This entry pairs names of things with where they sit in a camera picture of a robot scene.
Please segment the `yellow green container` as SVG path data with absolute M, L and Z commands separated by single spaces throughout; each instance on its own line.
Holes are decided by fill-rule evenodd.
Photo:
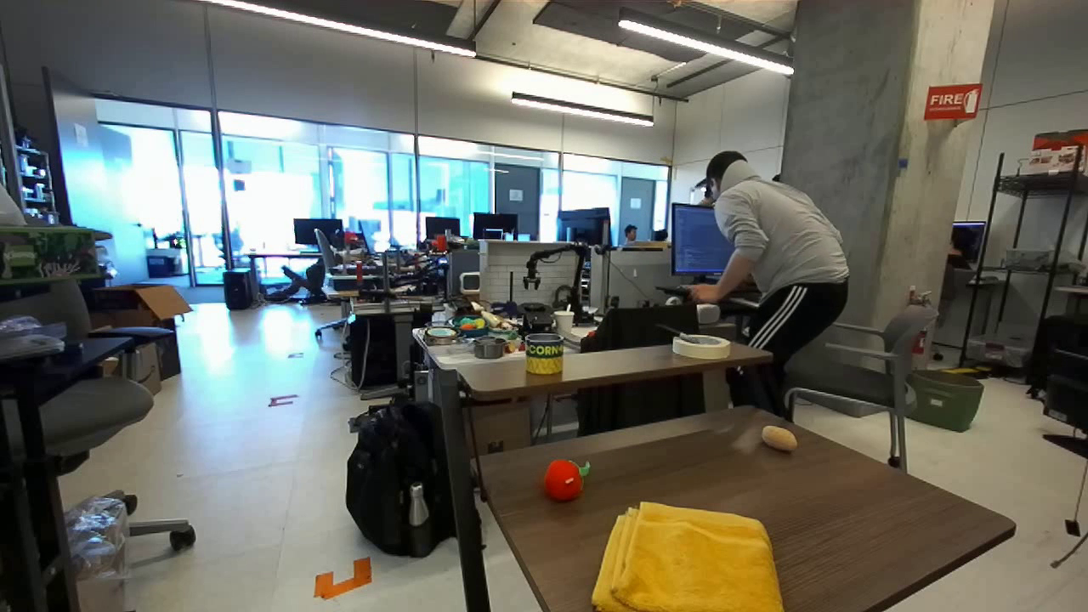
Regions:
M 531 378 L 557 378 L 566 372 L 566 342 L 554 334 L 531 334 L 524 353 Z

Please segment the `white tape roll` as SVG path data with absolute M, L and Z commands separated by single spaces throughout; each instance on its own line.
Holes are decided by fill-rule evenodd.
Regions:
M 678 357 L 713 359 L 713 357 L 729 357 L 729 349 L 730 349 L 730 339 L 713 335 L 713 334 L 678 334 L 675 335 Z

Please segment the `black backpack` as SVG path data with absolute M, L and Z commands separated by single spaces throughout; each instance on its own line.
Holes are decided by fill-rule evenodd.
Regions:
M 384 555 L 430 559 L 454 534 L 435 408 L 395 399 L 353 414 L 350 433 L 348 512 Z

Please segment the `red wall sign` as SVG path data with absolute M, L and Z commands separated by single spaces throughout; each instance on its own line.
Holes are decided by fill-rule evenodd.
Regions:
M 933 86 L 926 93 L 926 118 L 971 118 L 978 111 L 984 88 L 978 86 Z

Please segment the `cardboard box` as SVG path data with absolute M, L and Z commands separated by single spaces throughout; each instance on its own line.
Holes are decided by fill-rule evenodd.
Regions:
M 191 302 L 175 285 L 108 285 L 91 317 L 103 327 L 157 327 L 159 331 L 159 378 L 179 375 L 178 319 Z

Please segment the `green bin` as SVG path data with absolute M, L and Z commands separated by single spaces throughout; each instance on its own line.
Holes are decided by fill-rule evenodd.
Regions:
M 908 375 L 908 414 L 914 420 L 966 433 L 978 412 L 984 385 L 977 378 L 954 378 L 943 372 Z

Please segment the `beige toy potato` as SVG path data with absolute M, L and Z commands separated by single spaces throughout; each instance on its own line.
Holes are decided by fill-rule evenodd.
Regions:
M 797 436 L 781 426 L 763 426 L 763 441 L 780 452 L 797 452 Z

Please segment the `grey office chair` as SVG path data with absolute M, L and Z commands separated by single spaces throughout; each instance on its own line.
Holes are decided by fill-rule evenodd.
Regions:
M 153 408 L 153 391 L 133 378 L 136 349 L 159 342 L 165 327 L 97 327 L 78 278 L 42 285 L 6 300 L 4 317 L 31 317 L 61 353 L 38 368 L 42 436 L 61 469 L 76 469 L 97 446 Z

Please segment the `red toy tomato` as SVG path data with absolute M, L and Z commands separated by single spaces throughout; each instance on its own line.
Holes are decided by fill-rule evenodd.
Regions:
M 588 463 L 551 460 L 544 469 L 544 495 L 554 502 L 570 502 L 582 495 L 588 475 L 592 475 Z

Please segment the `black metal shelf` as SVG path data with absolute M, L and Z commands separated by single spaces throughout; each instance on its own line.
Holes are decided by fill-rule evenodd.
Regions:
M 1058 342 L 1085 335 L 1085 202 L 1080 148 L 1055 169 L 995 161 L 970 254 L 966 368 L 1041 391 Z

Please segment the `yellow towel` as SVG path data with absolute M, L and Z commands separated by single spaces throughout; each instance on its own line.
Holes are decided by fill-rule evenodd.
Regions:
M 594 612 L 784 612 L 763 519 L 638 502 L 616 516 Z

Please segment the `blue computer monitor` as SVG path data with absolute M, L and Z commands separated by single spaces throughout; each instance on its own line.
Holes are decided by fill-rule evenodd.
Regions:
M 735 250 L 730 239 L 716 228 L 706 205 L 678 205 L 675 228 L 675 273 L 694 278 L 716 278 Z

